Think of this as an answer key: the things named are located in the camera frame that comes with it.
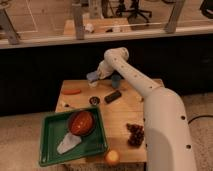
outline white napkin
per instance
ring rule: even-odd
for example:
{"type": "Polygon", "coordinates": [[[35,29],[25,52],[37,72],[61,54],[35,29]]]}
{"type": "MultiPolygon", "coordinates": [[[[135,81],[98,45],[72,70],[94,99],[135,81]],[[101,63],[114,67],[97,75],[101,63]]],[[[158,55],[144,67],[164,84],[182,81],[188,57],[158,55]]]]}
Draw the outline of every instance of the white napkin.
{"type": "Polygon", "coordinates": [[[58,145],[57,151],[59,154],[63,154],[67,152],[68,150],[73,149],[79,143],[81,143],[81,137],[75,136],[71,133],[67,133],[64,136],[64,139],[58,145]]]}

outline orange fruit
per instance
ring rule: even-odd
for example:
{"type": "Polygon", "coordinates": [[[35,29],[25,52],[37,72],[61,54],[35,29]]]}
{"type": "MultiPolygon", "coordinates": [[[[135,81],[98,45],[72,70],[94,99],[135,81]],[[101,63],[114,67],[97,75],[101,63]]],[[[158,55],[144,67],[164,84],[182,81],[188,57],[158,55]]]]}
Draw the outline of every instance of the orange fruit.
{"type": "Polygon", "coordinates": [[[105,155],[105,161],[110,166],[115,166],[120,162],[120,155],[116,150],[109,150],[105,155]]]}

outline blue object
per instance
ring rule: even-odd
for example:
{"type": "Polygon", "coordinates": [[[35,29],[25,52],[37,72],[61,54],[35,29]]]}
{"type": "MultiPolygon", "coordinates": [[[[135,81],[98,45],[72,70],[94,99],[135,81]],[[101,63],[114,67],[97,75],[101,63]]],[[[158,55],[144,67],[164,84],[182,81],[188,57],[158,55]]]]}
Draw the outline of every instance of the blue object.
{"type": "Polygon", "coordinates": [[[112,81],[112,87],[116,89],[120,86],[121,76],[118,74],[114,74],[111,77],[111,81],[112,81]]]}
{"type": "Polygon", "coordinates": [[[92,83],[92,82],[95,82],[95,81],[98,81],[99,79],[99,76],[98,76],[98,73],[97,71],[94,71],[94,72],[90,72],[87,74],[87,80],[92,83]]]}

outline desk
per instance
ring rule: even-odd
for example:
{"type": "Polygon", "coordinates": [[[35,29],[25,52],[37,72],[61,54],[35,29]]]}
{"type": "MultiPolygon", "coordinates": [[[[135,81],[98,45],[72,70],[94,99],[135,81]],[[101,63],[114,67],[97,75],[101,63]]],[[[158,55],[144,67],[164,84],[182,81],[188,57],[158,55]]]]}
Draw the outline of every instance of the desk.
{"type": "MultiPolygon", "coordinates": [[[[126,18],[107,18],[107,19],[83,19],[84,26],[91,23],[94,26],[94,33],[106,33],[115,23],[121,26],[122,32],[131,32],[131,27],[126,18]]],[[[64,27],[64,35],[74,36],[75,27],[73,20],[67,20],[64,27]]]]}
{"type": "MultiPolygon", "coordinates": [[[[143,102],[141,96],[127,83],[125,80],[121,81],[119,90],[122,97],[113,101],[110,104],[104,102],[104,97],[115,91],[111,87],[110,80],[101,80],[97,87],[89,87],[87,80],[66,80],[63,82],[61,90],[76,89],[82,90],[80,94],[63,95],[60,93],[56,112],[63,112],[70,110],[61,105],[61,101],[68,103],[75,108],[85,108],[90,106],[89,98],[98,96],[101,99],[99,104],[100,111],[103,118],[103,125],[106,133],[109,149],[116,149],[120,153],[121,162],[146,162],[145,143],[139,148],[130,147],[127,140],[130,133],[126,129],[126,123],[143,124],[143,102]]],[[[81,158],[72,160],[69,163],[102,163],[104,162],[103,155],[81,158]]]]}

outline plastic tray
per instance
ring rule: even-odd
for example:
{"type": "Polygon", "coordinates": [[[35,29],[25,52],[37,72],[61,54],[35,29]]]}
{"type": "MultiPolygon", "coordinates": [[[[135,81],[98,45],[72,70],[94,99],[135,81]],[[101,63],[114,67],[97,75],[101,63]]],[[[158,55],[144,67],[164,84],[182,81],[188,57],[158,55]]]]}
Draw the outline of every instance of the plastic tray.
{"type": "Polygon", "coordinates": [[[98,107],[83,108],[69,112],[47,116],[43,120],[40,142],[40,166],[49,166],[63,163],[81,157],[104,153],[107,150],[107,141],[103,128],[102,118],[98,107]],[[91,134],[82,137],[82,142],[70,151],[59,154],[57,147],[68,132],[67,121],[70,115],[80,110],[90,111],[95,119],[95,128],[91,134]]]}

